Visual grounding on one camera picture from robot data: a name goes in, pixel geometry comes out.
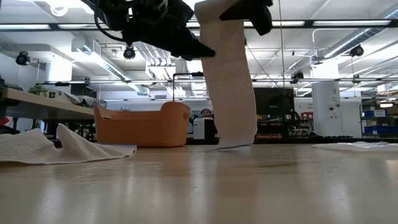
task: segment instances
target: orange laundry basket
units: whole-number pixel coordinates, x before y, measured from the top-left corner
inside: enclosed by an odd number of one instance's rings
[[[127,112],[94,107],[97,141],[138,147],[178,147],[187,140],[190,108],[166,102],[160,111]]]

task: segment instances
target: ribbed white cloth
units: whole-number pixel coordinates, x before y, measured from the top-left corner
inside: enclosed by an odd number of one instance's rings
[[[220,135],[218,149],[250,145],[257,131],[243,21],[219,19],[237,1],[207,0],[195,4],[200,41],[216,51],[215,57],[203,57],[201,62]]]
[[[87,141],[63,124],[57,129],[62,149],[55,148],[40,129],[1,136],[0,161],[26,164],[69,164],[131,156],[136,146],[110,146]]]

